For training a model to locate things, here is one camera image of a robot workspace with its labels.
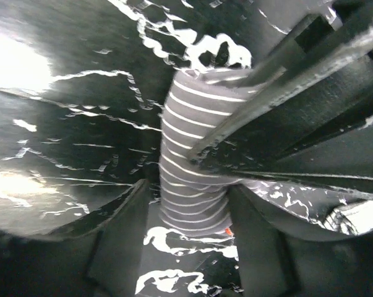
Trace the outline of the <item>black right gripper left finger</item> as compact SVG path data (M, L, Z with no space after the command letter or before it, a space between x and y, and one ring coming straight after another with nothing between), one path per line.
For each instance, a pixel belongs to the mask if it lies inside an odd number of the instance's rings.
M0 296L133 296L148 218L149 186L46 235L0 230Z

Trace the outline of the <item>grey white striped underwear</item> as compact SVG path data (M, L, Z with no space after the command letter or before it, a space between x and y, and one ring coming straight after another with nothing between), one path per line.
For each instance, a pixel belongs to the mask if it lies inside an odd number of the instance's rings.
M194 147L258 87L238 84L252 69L177 71L161 114L160 218L185 236L231 234L228 188L241 179L199 168Z

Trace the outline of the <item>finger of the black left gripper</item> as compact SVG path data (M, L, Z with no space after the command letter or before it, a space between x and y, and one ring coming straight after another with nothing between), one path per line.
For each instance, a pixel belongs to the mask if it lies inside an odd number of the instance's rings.
M194 147L199 168L373 195L373 1L307 14L241 86L248 101Z

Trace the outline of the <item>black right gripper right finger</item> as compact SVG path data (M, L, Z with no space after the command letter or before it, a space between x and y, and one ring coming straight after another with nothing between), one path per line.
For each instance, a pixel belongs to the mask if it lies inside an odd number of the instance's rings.
M373 296L373 232L348 236L228 191L244 296Z

